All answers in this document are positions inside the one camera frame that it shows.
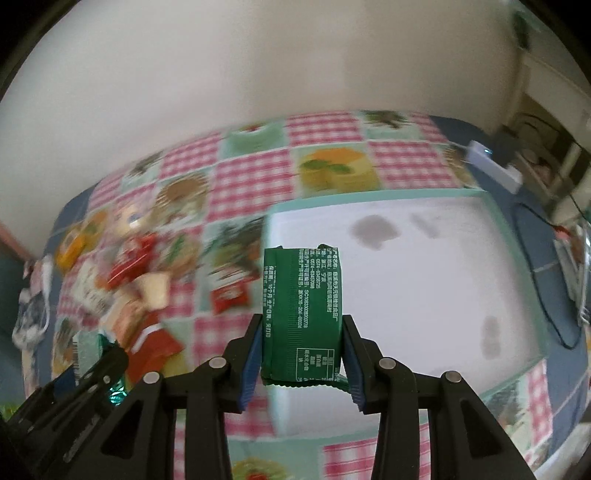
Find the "dark green snack packet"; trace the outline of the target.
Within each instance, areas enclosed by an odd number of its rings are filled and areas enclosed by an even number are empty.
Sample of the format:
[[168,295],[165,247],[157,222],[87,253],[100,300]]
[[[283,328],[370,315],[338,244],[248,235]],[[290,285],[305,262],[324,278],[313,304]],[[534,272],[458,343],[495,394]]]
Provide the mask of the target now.
[[263,383],[348,391],[341,340],[339,250],[328,245],[264,250]]

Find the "red brown packet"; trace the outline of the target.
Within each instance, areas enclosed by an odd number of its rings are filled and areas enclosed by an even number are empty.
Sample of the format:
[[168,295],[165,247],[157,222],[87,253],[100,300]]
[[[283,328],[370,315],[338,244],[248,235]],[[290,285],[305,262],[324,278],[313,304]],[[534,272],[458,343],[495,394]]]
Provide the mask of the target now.
[[146,373],[160,372],[169,357],[181,353],[184,346],[165,328],[157,312],[149,312],[134,334],[126,354],[126,380],[137,384]]

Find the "orange snack packet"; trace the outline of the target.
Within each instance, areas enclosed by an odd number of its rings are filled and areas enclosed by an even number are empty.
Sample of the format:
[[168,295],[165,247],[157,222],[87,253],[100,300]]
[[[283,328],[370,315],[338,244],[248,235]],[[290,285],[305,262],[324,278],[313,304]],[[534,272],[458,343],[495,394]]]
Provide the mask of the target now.
[[81,224],[75,224],[61,240],[55,252],[55,263],[62,273],[67,273],[86,247],[87,235]]

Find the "silver walnut snack packet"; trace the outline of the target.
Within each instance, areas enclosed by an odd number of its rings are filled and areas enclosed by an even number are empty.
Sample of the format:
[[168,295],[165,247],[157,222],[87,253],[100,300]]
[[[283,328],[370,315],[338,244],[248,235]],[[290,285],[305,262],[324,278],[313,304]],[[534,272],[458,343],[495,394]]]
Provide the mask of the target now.
[[92,261],[85,261],[80,266],[71,294],[86,313],[96,318],[106,314],[113,303],[113,292]]

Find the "pudding jelly cup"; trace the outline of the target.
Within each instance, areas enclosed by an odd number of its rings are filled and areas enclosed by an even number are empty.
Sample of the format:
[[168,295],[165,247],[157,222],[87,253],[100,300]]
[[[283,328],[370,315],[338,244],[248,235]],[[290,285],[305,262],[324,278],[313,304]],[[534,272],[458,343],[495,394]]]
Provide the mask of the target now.
[[147,311],[162,310],[169,305],[170,280],[168,272],[148,272],[133,281]]

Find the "white tray with teal rim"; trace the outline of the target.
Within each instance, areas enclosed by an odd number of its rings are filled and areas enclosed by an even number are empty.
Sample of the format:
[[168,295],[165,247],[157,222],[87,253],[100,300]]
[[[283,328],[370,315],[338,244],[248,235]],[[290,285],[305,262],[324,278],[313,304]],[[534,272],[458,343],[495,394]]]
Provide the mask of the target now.
[[529,269],[481,189],[382,190],[270,208],[267,248],[339,250],[342,310],[411,370],[456,370],[480,395],[543,360],[548,334]]

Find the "pink checkered food tablecloth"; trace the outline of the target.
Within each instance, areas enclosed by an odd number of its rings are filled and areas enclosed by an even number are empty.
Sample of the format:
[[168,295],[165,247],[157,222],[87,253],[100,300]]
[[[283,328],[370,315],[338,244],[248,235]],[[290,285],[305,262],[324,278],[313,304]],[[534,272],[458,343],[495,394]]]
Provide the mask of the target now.
[[[168,378],[222,355],[253,315],[263,316],[263,223],[273,206],[382,190],[481,189],[462,182],[446,138],[419,118],[361,111],[274,119],[213,133],[104,178],[82,219],[62,231],[61,240],[81,224],[87,243],[67,273],[56,267],[48,376],[74,370],[76,333],[107,336],[100,327],[105,314],[86,313],[72,286],[85,261],[97,265],[107,284],[114,257],[131,236],[155,233],[146,273],[171,276],[169,305],[155,312],[184,350],[158,372]],[[214,314],[211,276],[249,278],[249,306]],[[378,414],[363,414],[349,390],[266,385],[260,370],[245,411],[224,415],[231,479],[374,479]],[[544,386],[544,359],[514,382],[524,393]],[[184,434],[185,412],[178,410],[172,479],[186,479]],[[425,410],[420,439],[418,479],[433,479]]]

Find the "light green barcode packet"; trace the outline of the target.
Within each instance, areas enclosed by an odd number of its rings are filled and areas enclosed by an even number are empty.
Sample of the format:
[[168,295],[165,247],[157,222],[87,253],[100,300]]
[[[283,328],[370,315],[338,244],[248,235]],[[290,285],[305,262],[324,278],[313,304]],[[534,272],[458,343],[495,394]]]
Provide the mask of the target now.
[[79,381],[101,358],[113,342],[102,331],[79,331],[73,337],[73,366],[76,380]]

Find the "small red candy packet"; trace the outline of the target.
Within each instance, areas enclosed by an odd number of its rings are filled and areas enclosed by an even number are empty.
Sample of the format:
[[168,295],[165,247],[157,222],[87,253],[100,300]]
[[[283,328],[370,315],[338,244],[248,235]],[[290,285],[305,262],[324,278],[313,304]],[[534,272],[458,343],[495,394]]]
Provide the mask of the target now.
[[211,308],[214,314],[249,306],[249,278],[211,276],[209,284],[211,284]]

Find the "blue white crumpled wrapper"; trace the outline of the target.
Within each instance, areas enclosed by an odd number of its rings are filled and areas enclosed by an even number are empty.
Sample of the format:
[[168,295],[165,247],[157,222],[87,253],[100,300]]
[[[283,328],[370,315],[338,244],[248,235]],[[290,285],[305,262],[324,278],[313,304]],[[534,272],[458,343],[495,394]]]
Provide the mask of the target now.
[[23,288],[19,294],[18,315],[12,331],[12,341],[21,351],[34,351],[46,333],[41,331],[43,298],[37,271],[39,260],[26,263],[23,273],[23,279],[29,281],[29,287]]

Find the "red snack packet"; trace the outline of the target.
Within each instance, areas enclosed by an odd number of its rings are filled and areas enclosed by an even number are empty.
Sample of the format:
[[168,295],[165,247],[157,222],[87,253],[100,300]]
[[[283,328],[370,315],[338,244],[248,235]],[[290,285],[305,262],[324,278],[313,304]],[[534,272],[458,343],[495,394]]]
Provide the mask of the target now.
[[123,241],[107,279],[110,290],[129,283],[148,271],[157,243],[155,233],[135,235]]

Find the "white box device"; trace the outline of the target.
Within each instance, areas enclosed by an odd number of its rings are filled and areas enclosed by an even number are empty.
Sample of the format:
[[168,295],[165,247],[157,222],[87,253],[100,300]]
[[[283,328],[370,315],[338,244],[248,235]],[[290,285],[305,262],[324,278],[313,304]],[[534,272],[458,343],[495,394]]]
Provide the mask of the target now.
[[501,166],[492,157],[493,151],[485,145],[471,141],[467,146],[467,162],[486,174],[512,195],[523,185],[523,174],[513,165]]

